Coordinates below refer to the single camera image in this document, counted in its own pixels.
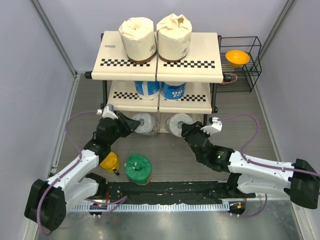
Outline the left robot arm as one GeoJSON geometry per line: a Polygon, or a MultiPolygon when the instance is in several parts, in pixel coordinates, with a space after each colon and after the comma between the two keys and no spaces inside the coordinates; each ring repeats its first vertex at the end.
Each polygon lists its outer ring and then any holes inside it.
{"type": "Polygon", "coordinates": [[[31,185],[24,216],[39,229],[53,232],[75,205],[89,197],[102,199],[107,192],[106,180],[90,171],[106,159],[117,139],[129,136],[140,124],[123,113],[103,114],[92,138],[67,167],[31,185]]]}

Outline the grey paper roll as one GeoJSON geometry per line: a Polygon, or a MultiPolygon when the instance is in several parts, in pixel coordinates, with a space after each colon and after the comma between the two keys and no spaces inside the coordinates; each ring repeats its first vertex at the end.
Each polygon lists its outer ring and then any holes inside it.
{"type": "Polygon", "coordinates": [[[182,136],[182,124],[193,124],[193,119],[185,113],[176,113],[169,117],[165,123],[165,129],[176,137],[182,136]]]}
{"type": "Polygon", "coordinates": [[[132,119],[140,122],[140,125],[135,129],[137,134],[153,136],[160,132],[160,120],[150,113],[138,113],[132,119]]]}

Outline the blue roll front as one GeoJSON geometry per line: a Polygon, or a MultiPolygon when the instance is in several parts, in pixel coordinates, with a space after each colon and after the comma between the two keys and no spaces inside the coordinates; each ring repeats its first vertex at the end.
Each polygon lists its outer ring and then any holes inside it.
{"type": "Polygon", "coordinates": [[[165,82],[161,83],[161,94],[167,100],[179,100],[185,94],[185,82],[165,82]]]}

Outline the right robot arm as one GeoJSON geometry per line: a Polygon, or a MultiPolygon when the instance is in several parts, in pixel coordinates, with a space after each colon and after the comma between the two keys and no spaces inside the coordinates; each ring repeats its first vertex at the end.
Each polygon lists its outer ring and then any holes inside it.
{"type": "Polygon", "coordinates": [[[317,209],[320,175],[306,160],[278,162],[213,145],[209,137],[221,131],[220,121],[206,126],[199,121],[180,122],[178,126],[199,163],[216,172],[230,174],[231,182],[225,186],[230,197],[236,198],[242,193],[289,196],[300,207],[317,209]]]}

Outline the cream paper roll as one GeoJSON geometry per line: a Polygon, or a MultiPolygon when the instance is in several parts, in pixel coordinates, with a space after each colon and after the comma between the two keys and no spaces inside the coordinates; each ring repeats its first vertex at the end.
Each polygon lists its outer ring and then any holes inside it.
{"type": "Polygon", "coordinates": [[[174,13],[156,24],[159,57],[167,62],[176,62],[186,57],[189,51],[192,24],[183,15],[174,13]]]}

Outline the blue roll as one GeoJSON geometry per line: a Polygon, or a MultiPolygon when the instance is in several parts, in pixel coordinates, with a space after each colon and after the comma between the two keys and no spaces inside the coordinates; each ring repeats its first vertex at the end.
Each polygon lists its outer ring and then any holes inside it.
{"type": "Polygon", "coordinates": [[[161,94],[167,100],[179,100],[185,94],[185,82],[165,82],[161,83],[161,94]]]}
{"type": "Polygon", "coordinates": [[[160,94],[158,81],[135,81],[134,86],[137,95],[143,100],[154,100],[160,94]]]}

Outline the cream roll with brown band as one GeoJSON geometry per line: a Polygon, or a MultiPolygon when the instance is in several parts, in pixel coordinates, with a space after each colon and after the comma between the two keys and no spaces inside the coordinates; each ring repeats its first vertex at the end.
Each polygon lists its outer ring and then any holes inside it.
{"type": "Polygon", "coordinates": [[[127,57],[137,64],[146,63],[157,54],[154,22],[146,17],[131,17],[118,32],[127,57]]]}

